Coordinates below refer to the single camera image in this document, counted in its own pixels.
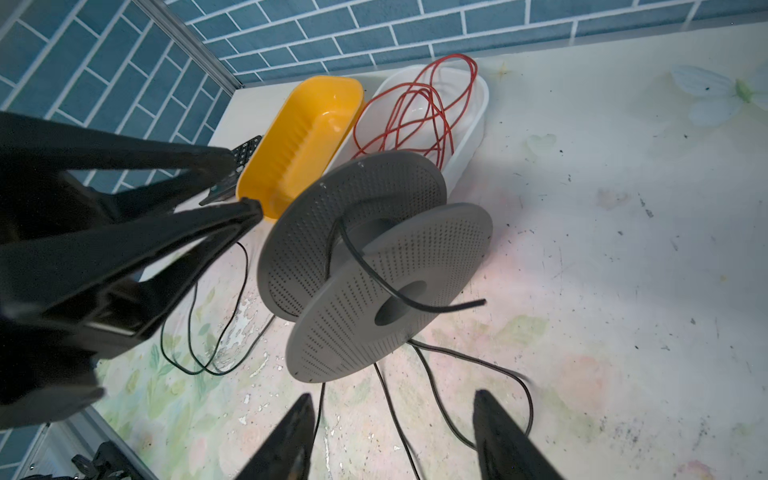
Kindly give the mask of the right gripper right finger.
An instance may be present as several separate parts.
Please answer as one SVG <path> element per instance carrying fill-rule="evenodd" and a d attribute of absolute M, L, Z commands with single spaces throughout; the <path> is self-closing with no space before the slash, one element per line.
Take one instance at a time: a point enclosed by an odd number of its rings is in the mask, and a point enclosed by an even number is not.
<path fill-rule="evenodd" d="M 483 480 L 563 480 L 487 390 L 473 404 L 476 452 Z"/>

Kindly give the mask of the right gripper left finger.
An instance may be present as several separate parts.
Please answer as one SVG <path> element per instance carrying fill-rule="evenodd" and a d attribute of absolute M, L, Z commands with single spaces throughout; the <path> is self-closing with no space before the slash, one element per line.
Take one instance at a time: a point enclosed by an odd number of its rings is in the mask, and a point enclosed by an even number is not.
<path fill-rule="evenodd" d="M 236 479 L 307 479 L 315 439 L 315 417 L 312 396 L 300 395 Z"/>

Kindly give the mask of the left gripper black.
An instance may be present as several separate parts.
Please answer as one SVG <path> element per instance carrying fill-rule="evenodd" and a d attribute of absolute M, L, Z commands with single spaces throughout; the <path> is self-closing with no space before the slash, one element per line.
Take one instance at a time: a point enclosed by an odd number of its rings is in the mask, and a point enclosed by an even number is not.
<path fill-rule="evenodd" d="M 249 199 L 139 218 L 173 208 L 234 168 L 226 148 L 2 113 L 2 427 L 58 421 L 100 399 L 92 357 L 111 359 L 152 337 L 260 223 L 261 205 Z M 102 193 L 77 180 L 77 170 L 179 174 Z"/>

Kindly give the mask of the grey perforated cable spool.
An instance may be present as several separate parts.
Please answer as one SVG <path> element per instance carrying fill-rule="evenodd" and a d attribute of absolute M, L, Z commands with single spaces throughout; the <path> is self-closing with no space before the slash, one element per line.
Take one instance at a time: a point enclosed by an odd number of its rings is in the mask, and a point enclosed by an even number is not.
<path fill-rule="evenodd" d="M 264 304 L 293 323 L 288 372 L 305 383 L 346 377 L 463 310 L 492 234 L 489 213 L 449 202 L 441 172 L 413 152 L 320 178 L 281 215 L 258 262 Z"/>

